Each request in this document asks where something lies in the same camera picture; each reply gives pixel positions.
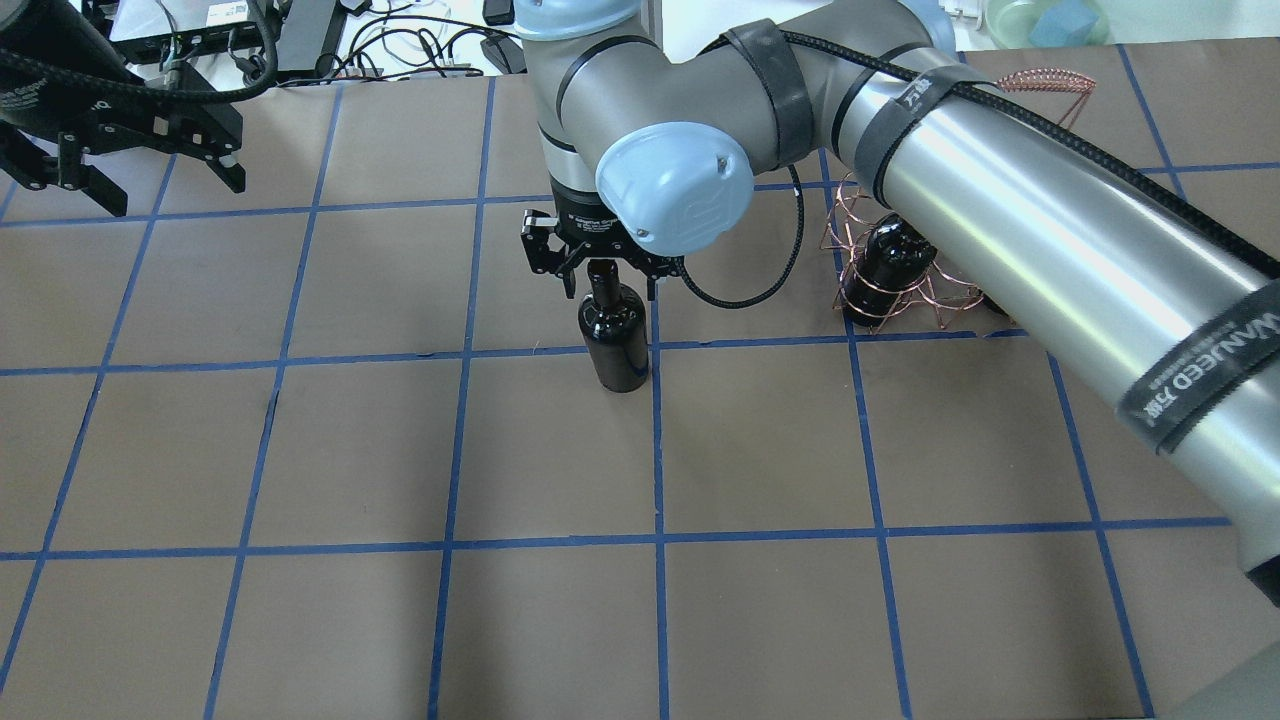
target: grid square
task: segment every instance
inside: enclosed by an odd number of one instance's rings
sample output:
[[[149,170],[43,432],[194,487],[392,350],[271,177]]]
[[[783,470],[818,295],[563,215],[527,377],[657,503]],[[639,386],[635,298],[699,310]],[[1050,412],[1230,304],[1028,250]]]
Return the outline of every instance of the grid square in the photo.
[[[667,532],[872,524],[846,345],[662,354]]]
[[[323,213],[289,354],[462,350],[475,208]]]
[[[1107,537],[1157,714],[1280,642],[1276,609],[1235,562],[1231,528]]]
[[[274,370],[109,375],[54,547],[236,546],[274,378]]]
[[[1280,65],[1274,37],[1128,45],[1156,127],[1175,165],[1280,160]],[[1247,102],[1240,99],[1247,97]]]
[[[234,560],[45,566],[0,717],[200,717]]]
[[[556,213],[550,202],[486,205],[484,247],[476,286],[476,350],[517,350],[529,347],[580,347],[577,307],[588,292],[586,268],[579,268],[579,295],[564,299],[564,286],[552,275],[535,275],[529,269],[520,228],[525,210]],[[622,263],[618,275],[645,297],[644,275]]]
[[[0,562],[0,647],[9,647],[35,562]]]
[[[493,138],[489,141],[485,195],[549,195],[552,184],[547,159],[543,158],[532,82],[527,74],[502,76],[494,82]]]
[[[1183,173],[1188,199],[1272,256],[1280,256],[1280,168]]]
[[[156,225],[111,360],[274,360],[306,224],[294,214]]]
[[[966,53],[969,65],[991,79],[1029,68],[1065,68],[1097,81],[1080,119],[1071,128],[1135,168],[1160,168],[1165,160],[1156,147],[1142,105],[1129,82],[1120,51],[1112,47],[1029,47],[993,53]],[[1010,100],[1057,120],[1079,97],[1066,92],[1012,92]]]
[[[236,110],[244,117],[239,163],[248,176],[246,191],[237,195],[202,161],[178,158],[161,210],[209,213],[311,205],[335,96],[332,87],[297,87],[237,102]]]
[[[143,231],[0,228],[0,368],[101,363]]]
[[[467,79],[346,88],[324,202],[475,197],[488,90]]]
[[[1147,448],[1083,380],[1062,372],[1080,448],[1105,520],[1215,518],[1222,510]]]
[[[251,557],[215,717],[426,716],[436,552]]]
[[[36,145],[41,146],[45,152],[55,154],[50,142],[37,140]],[[129,215],[151,214],[151,209],[156,204],[156,193],[160,192],[165,168],[169,167],[168,155],[150,147],[136,147],[110,155],[88,156],[86,161],[102,170],[106,177],[129,193]],[[83,192],[69,192],[56,187],[56,184],[38,192],[18,186],[18,192],[13,196],[13,202],[9,204],[9,209],[4,214],[5,222],[9,223],[108,217],[110,214]]]
[[[900,717],[876,541],[667,546],[672,717]]]
[[[890,539],[920,720],[1142,715],[1092,533]]]
[[[457,537],[652,533],[652,397],[585,354],[474,360]]]
[[[710,341],[845,334],[836,297],[831,251],[819,250],[827,204],[822,191],[805,191],[805,245],[787,284],[768,301],[722,310],[694,296],[678,279],[663,283],[662,340]],[[795,240],[795,196],[758,191],[742,220],[714,245],[689,258],[689,274],[724,300],[751,297],[777,281]]]
[[[461,364],[289,368],[255,544],[444,537]]]
[[[858,352],[886,524],[1089,519],[1033,341],[879,342]]]
[[[0,552],[45,542],[93,375],[0,378]]]
[[[453,556],[440,717],[658,716],[653,546]]]

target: blue tape line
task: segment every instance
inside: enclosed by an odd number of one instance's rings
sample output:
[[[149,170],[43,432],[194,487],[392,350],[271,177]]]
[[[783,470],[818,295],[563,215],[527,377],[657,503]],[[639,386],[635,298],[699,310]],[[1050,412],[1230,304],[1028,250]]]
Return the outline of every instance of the blue tape line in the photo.
[[[202,210],[198,213],[170,213],[160,215],[159,220],[168,223],[172,220],[214,220],[223,218],[261,218],[268,215],[306,215],[311,213],[310,205],[292,208],[244,208],[239,210]]]
[[[762,337],[762,338],[736,338],[736,340],[677,340],[663,342],[663,350],[699,350],[705,347],[776,347],[787,345],[840,345],[847,342],[845,336],[810,336],[810,337]]]
[[[13,368],[0,370],[0,378],[20,378],[27,375],[92,375],[101,368],[84,365],[78,368]]]
[[[819,149],[818,163],[822,165],[822,177],[824,181],[828,181],[829,186],[831,167],[827,163],[826,149]],[[826,200],[827,215],[831,217],[832,209],[836,206],[831,187],[826,190]],[[844,259],[841,258],[840,250],[832,250],[831,256],[835,263],[836,277],[838,278],[840,272],[844,270]],[[858,407],[858,430],[861,436],[863,459],[867,468],[867,491],[870,496],[872,519],[876,524],[876,553],[879,557],[881,565],[881,587],[884,593],[884,619],[888,625],[890,650],[893,655],[893,675],[897,679],[897,701],[902,717],[911,720],[911,692],[906,678],[906,659],[902,652],[902,633],[897,615],[897,596],[893,589],[893,569],[888,555],[888,534],[884,528],[884,512],[879,498],[879,482],[876,475],[876,454],[872,448],[872,430],[867,418],[867,395],[863,387],[861,363],[858,357],[858,343],[863,342],[865,337],[873,336],[859,336],[854,331],[852,322],[850,322],[849,318],[844,318],[844,320],[845,341],[849,345],[849,369],[854,380],[854,401]]]
[[[111,363],[111,354],[115,351],[115,343],[120,337],[120,328],[124,327],[124,315],[129,310],[129,301],[133,299],[133,288],[137,286],[138,275],[142,273],[142,260],[146,258],[147,247],[151,245],[151,236],[156,228],[156,214],[160,211],[160,202],[164,199],[165,191],[169,188],[169,181],[173,178],[173,168],[177,158],[169,158],[169,165],[165,168],[164,177],[160,181],[160,190],[156,192],[155,205],[151,209],[151,217],[147,220],[146,231],[142,233],[142,240],[138,242],[138,251],[133,258],[133,266],[129,269],[129,279],[124,284],[124,292],[120,297],[120,306],[115,313],[115,322],[111,324],[111,334],[108,337],[106,348],[102,351],[102,361],[99,365],[97,374],[93,379],[93,391],[90,393],[88,402],[84,406],[84,415],[81,419],[81,427],[76,432],[76,442],[72,445],[72,454],[67,461],[67,470],[63,473],[61,484],[58,487],[58,496],[54,501],[54,511],[49,518],[49,524],[45,527],[45,539],[40,546],[40,555],[36,557],[36,564],[31,570],[31,580],[27,583],[27,591],[22,598],[22,607],[18,610],[18,618],[14,620],[13,634],[9,637],[9,646],[5,648],[4,664],[0,665],[0,694],[4,693],[4,687],[9,682],[9,670],[13,667],[13,659],[18,652],[18,642],[22,639],[22,630],[27,624],[27,616],[31,612],[31,603],[36,598],[36,587],[40,584],[40,577],[45,570],[45,562],[49,559],[49,552],[54,544],[54,534],[58,532],[58,521],[61,519],[63,509],[67,505],[67,493],[72,487],[72,478],[76,477],[76,466],[79,462],[81,451],[84,448],[84,436],[88,433],[90,421],[93,419],[93,409],[97,407],[97,398],[102,391],[102,380],[106,379],[106,366]]]
[[[778,542],[809,539],[865,539],[879,537],[876,528],[827,528],[810,530],[719,530],[710,533],[668,533],[669,544],[717,542]]]
[[[923,525],[915,528],[886,528],[891,538],[928,538],[960,536],[1019,536],[1043,533],[1092,532],[1093,523],[1004,523],[995,525]]]
[[[550,202],[550,195],[517,195],[515,197],[485,197],[485,205],[517,205],[520,202]]]
[[[614,544],[652,544],[652,534],[627,536],[561,536],[545,538],[453,541],[453,550],[529,550],[539,547],[600,547]]]
[[[234,547],[141,547],[125,550],[54,550],[49,560],[138,560],[155,557],[234,557]]]
[[[978,337],[970,331],[957,332],[919,332],[919,333],[882,333],[877,336],[859,334],[856,342],[905,342],[914,340],[973,340]],[[997,331],[987,338],[997,337],[1027,337],[1027,331],[1012,328]],[[808,337],[763,337],[763,338],[728,338],[710,341],[671,341],[663,342],[663,350],[699,350],[712,347],[776,347],[776,346],[803,346],[803,345],[840,345],[847,342],[845,336],[808,336]],[[472,350],[471,357],[534,357],[554,355],[584,355],[586,347],[581,345],[568,347],[513,347],[495,350]],[[283,361],[285,366],[308,365],[353,365],[362,363],[421,363],[430,360],[461,360],[462,351],[442,352],[398,352],[387,355],[316,355],[303,357],[288,357]],[[105,372],[113,374],[137,373],[220,373],[229,370],[259,370],[276,368],[280,360],[243,360],[237,363],[169,363],[159,365],[109,365]],[[67,366],[67,368],[6,368],[0,369],[0,378],[27,377],[27,375],[88,375],[102,368],[95,365]]]
[[[1140,520],[1103,520],[1107,530],[1164,530],[1172,528],[1230,528],[1228,518],[1152,518]]]
[[[453,423],[453,462],[449,469],[449,500],[444,520],[444,547],[440,556],[440,585],[435,598],[435,639],[431,644],[431,676],[428,685],[426,716],[435,720],[440,715],[440,674],[444,665],[444,628],[449,610],[449,579],[453,573],[453,537],[458,516],[458,486],[462,474],[463,433],[467,424],[467,391],[471,383],[471,351],[475,340],[476,295],[480,287],[480,255],[484,236],[485,191],[489,183],[489,147],[493,140],[493,100],[497,91],[494,78],[489,78],[485,99],[484,135],[480,146],[480,179],[476,187],[475,232],[471,238],[471,287],[467,292],[467,324],[462,347],[462,373],[458,379],[458,410]]]
[[[995,340],[997,337],[1030,337],[1030,333],[1028,333],[1023,328],[1009,328],[1009,329],[1004,329],[1004,331],[996,331],[993,333],[987,333],[987,334],[984,334],[982,337],[984,337],[987,340]]]
[[[333,155],[333,142],[338,133],[338,115],[342,109],[342,92],[333,97],[333,109],[329,114],[329,132],[325,136],[324,152],[320,156],[320,172],[316,177],[315,191],[311,195],[311,209],[307,214],[307,229],[302,238],[302,249],[298,254],[298,269],[293,278],[293,290],[289,296],[289,311],[284,319],[284,331],[280,333],[280,355],[276,360],[275,382],[271,387],[271,400],[266,405],[266,415],[262,419],[262,434],[259,439],[257,459],[253,464],[253,480],[250,484],[248,500],[244,503],[244,521],[241,525],[239,547],[236,555],[236,566],[232,570],[230,589],[227,592],[227,609],[223,612],[223,626],[218,635],[218,650],[214,653],[214,669],[209,678],[209,693],[205,697],[205,720],[212,720],[214,708],[218,703],[218,689],[221,683],[223,666],[227,661],[227,646],[230,642],[232,625],[236,621],[236,605],[239,600],[241,580],[244,577],[244,559],[247,555],[250,536],[253,529],[253,516],[257,511],[257,496],[262,487],[262,470],[266,466],[266,454],[271,445],[271,429],[275,427],[275,410],[280,400],[280,389],[284,387],[285,360],[289,356],[289,343],[293,336],[293,324],[298,314],[298,299],[302,295],[302,283],[306,277],[307,259],[311,252],[311,240],[315,234],[316,215],[320,208],[320,193],[324,191],[324,181],[329,173],[329,159]]]
[[[1175,173],[1234,173],[1242,170],[1280,170],[1280,163],[1236,163],[1229,165],[1174,165]]]
[[[424,360],[461,360],[462,352],[396,352],[388,355],[326,355],[308,357],[289,357],[285,365],[357,365],[364,363],[420,363]]]
[[[873,342],[913,342],[918,340],[974,340],[978,333],[973,331],[936,331],[936,332],[919,332],[919,333],[858,333],[854,332],[854,342],[873,343]]]
[[[1169,173],[1169,179],[1174,183],[1174,191],[1179,197],[1187,200],[1183,183],[1178,179],[1178,173],[1174,172],[1174,160],[1169,156],[1169,149],[1165,147],[1165,138],[1160,135],[1160,128],[1156,126],[1156,117],[1151,113],[1151,105],[1147,104],[1147,96],[1142,91],[1142,85],[1138,83],[1137,73],[1133,72],[1129,51],[1125,50],[1124,45],[1116,45],[1116,51],[1120,53],[1124,72],[1129,76],[1129,85],[1133,86],[1133,94],[1138,97],[1138,106],[1142,108],[1142,115],[1147,119],[1147,127],[1151,129],[1151,137],[1156,141],[1156,150],[1160,151],[1160,159],[1165,163],[1165,172]]]
[[[1080,486],[1084,488],[1084,500],[1089,506],[1089,518],[1098,539],[1098,551],[1102,555],[1102,568],[1106,570],[1107,585],[1111,588],[1111,602],[1115,605],[1116,620],[1120,623],[1120,634],[1124,638],[1125,652],[1129,656],[1129,669],[1133,673],[1133,682],[1138,691],[1138,700],[1142,702],[1143,717],[1155,717],[1156,711],[1151,702],[1151,691],[1147,687],[1147,676],[1142,671],[1142,659],[1138,656],[1138,643],[1133,637],[1133,628],[1129,625],[1129,612],[1125,609],[1124,593],[1120,591],[1120,577],[1116,574],[1115,561],[1111,559],[1111,543],[1107,541],[1106,527],[1102,524],[1102,512],[1098,510],[1098,500],[1093,492],[1093,480],[1089,478],[1089,468],[1084,461],[1084,448],[1080,445],[1080,433],[1075,425],[1075,415],[1071,413],[1071,400],[1066,395],[1066,383],[1062,380],[1062,369],[1057,359],[1048,357],[1050,373],[1053,375],[1053,387],[1057,389],[1057,400],[1062,406],[1062,420],[1066,423],[1066,434],[1071,441],[1071,452],[1075,455],[1075,466],[1080,473]]]
[[[306,555],[370,555],[393,552],[438,552],[443,542],[364,542],[346,544],[273,544],[246,547],[247,557],[297,557]]]
[[[529,347],[524,350],[475,350],[471,357],[541,357],[544,355],[585,355],[586,346],[572,347]]]
[[[1107,530],[1164,530],[1229,528],[1226,518],[1148,518],[1134,520],[1103,520]],[[1092,521],[1076,523],[1011,523],[996,525],[905,525],[887,527],[883,533],[891,538],[900,537],[948,537],[948,536],[1007,536],[1039,533],[1083,533],[1094,532]],[[694,533],[663,533],[666,544],[699,544],[727,542],[778,542],[812,539],[869,539],[881,534],[876,528],[809,528],[788,530],[712,530]],[[454,551],[489,550],[527,550],[549,547],[599,547],[635,546],[658,542],[655,533],[621,536],[553,536],[529,538],[494,538],[453,541]],[[335,543],[335,544],[279,544],[248,546],[243,550],[247,557],[256,556],[307,556],[307,555],[358,555],[372,552],[436,552],[444,550],[443,541],[431,542],[375,542],[375,543]],[[140,557],[236,557],[242,551],[234,547],[142,547],[142,548],[95,548],[95,550],[50,550],[45,553],[49,561],[59,560],[131,560]],[[0,562],[29,562],[40,557],[40,551],[0,552]]]
[[[152,215],[125,215],[123,218],[52,218],[47,220],[10,220],[0,223],[4,228],[41,228],[41,227],[69,227],[69,225],[106,225],[116,223],[151,223],[163,218]]]
[[[476,205],[475,197],[451,197],[444,200],[398,200],[392,202],[348,202],[343,205],[321,205],[320,213],[353,213],[358,210],[403,210],[415,208],[457,208]]]
[[[275,360],[250,360],[244,363],[173,363],[161,365],[111,365],[109,375],[140,373],[216,373],[229,370],[262,370],[279,365]]]
[[[662,447],[662,323],[658,300],[649,304],[653,359],[649,383],[653,392],[653,532],[654,597],[658,641],[658,717],[671,720],[671,656],[667,643],[667,491]]]
[[[826,190],[827,181],[819,182],[801,182],[800,190]],[[765,182],[755,186],[756,192],[778,192],[783,190],[795,190],[795,186],[790,182]]]

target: bottle neck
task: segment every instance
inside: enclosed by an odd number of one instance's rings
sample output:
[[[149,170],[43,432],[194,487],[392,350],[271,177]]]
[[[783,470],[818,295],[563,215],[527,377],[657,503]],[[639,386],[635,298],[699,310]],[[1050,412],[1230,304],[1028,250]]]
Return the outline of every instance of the bottle neck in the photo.
[[[618,281],[617,263],[591,260],[586,264],[586,275],[591,279],[591,300],[598,307],[608,310],[622,301],[622,283]]]

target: robotic arm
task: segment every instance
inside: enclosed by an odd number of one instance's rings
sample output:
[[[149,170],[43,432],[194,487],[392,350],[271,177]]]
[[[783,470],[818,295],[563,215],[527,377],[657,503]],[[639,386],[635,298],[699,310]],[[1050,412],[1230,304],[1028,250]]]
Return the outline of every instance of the robotic arm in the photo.
[[[751,23],[684,64],[637,9],[516,1],[559,214],[526,220],[526,249],[554,225],[558,275],[618,256],[652,293],[755,174],[827,147],[1222,507],[1280,605],[1280,263],[979,88],[896,0]]]
[[[257,3],[247,8],[266,44],[266,72],[251,87],[215,92],[173,55],[161,78],[143,83],[67,0],[0,0],[0,169],[29,190],[84,192],[115,217],[127,213],[128,196],[86,155],[129,147],[188,155],[243,192],[236,160],[243,119],[230,102],[275,81],[271,35]],[[52,143],[54,155],[27,136]]]

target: black velcro strap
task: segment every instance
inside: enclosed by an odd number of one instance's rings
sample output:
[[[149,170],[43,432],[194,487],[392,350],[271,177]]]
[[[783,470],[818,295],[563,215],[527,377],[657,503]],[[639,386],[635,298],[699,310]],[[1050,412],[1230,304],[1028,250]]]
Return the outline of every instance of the black velcro strap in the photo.
[[[1157,454],[1172,452],[1204,415],[1280,357],[1280,281],[1201,325],[1120,398],[1116,416]]]
[[[774,169],[804,159],[813,150],[813,102],[787,38],[768,18],[739,26],[724,38],[755,70],[773,105],[778,158]]]
[[[957,85],[995,85],[968,65],[943,65],[924,70],[892,101],[872,118],[854,151],[854,172],[863,186],[872,186],[881,205],[888,208],[882,192],[884,168],[893,151],[924,115],[942,102]]]

